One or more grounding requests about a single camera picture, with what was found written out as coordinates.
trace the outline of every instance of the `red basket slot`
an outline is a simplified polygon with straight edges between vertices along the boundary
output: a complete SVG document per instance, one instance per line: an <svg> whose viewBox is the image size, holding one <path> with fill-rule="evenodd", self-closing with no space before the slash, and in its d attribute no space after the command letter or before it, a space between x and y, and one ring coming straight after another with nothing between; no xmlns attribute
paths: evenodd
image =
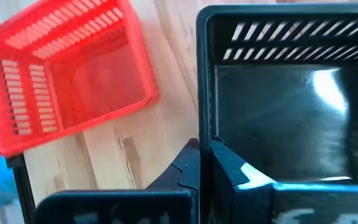
<svg viewBox="0 0 358 224"><path fill-rule="evenodd" d="M159 99L127 0L43 0L0 25L0 154Z"/></svg>

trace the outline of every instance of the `wood grain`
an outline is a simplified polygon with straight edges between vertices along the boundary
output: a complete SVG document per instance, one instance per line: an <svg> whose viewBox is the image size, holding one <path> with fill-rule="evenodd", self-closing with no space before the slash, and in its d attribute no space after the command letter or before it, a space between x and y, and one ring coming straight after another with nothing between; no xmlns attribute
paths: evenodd
<svg viewBox="0 0 358 224"><path fill-rule="evenodd" d="M34 1L0 0L0 6L9 6L0 7L0 22ZM129 116L25 152L36 204L65 189L148 186L187 140L198 136L195 36L198 11L209 4L261 4L276 0L131 0L131 3L142 24L161 100Z"/></svg>

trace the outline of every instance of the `black plastic bin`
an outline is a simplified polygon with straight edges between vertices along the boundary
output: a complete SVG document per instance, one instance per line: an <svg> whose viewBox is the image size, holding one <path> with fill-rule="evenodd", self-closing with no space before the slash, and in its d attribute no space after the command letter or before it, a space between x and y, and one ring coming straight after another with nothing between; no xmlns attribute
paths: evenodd
<svg viewBox="0 0 358 224"><path fill-rule="evenodd" d="M197 26L204 168L219 136L275 180L358 177L358 4L211 6Z"/></svg>

